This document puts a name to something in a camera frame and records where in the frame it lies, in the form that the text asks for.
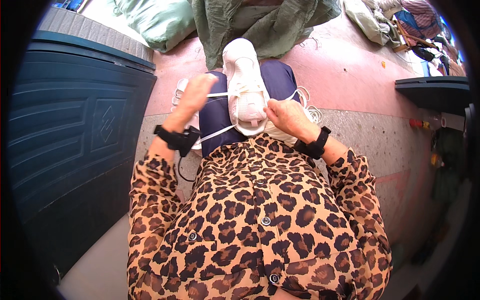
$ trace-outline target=wrist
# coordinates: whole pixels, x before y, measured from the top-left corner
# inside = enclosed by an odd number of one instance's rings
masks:
[[[162,127],[168,132],[182,133],[188,120],[186,120],[185,115],[177,109],[167,117]]]
[[[306,128],[300,136],[298,137],[299,140],[304,142],[305,144],[310,144],[311,142],[315,142],[318,139],[318,136],[320,135],[321,129],[316,125],[313,124]]]

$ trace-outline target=wooden chair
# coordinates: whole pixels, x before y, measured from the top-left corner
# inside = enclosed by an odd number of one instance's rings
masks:
[[[398,46],[397,48],[393,48],[393,52],[400,52],[400,51],[409,51],[412,46],[415,46],[415,45],[412,45],[408,38],[416,41],[416,42],[420,42],[422,43],[426,48],[434,48],[434,49],[437,49],[438,51],[439,48],[437,46],[435,46],[434,44],[432,43],[429,43],[421,38],[418,38],[416,36],[412,36],[412,35],[409,35],[402,27],[402,25],[400,24],[400,22],[398,22],[397,20],[392,20],[392,24],[393,25],[396,25],[396,29],[398,30],[398,33],[403,37],[403,39],[405,40],[405,44],[402,44],[400,46]]]

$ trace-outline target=shirt sleeve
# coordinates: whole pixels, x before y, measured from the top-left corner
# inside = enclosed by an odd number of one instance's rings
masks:
[[[147,153],[143,161],[135,164],[130,191],[128,299],[137,298],[135,288],[141,286],[165,231],[182,207],[176,188],[173,161]]]
[[[363,249],[365,256],[357,259],[370,270],[371,285],[362,284],[361,275],[354,278],[357,293],[362,294],[362,299],[378,299],[388,282],[393,265],[375,194],[376,178],[368,170],[367,158],[355,155],[351,148],[328,166],[327,170],[336,203],[349,220]]]

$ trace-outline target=green bag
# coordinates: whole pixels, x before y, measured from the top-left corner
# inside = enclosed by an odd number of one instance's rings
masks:
[[[195,31],[192,6],[187,0],[113,0],[115,14],[122,13],[128,26],[150,48],[167,52]]]

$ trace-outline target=door panel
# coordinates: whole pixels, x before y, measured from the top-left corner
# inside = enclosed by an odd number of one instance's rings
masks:
[[[138,133],[156,77],[65,53],[84,49],[60,45],[59,38],[50,51],[25,55],[12,96],[8,156],[34,247],[65,274],[128,211]]]

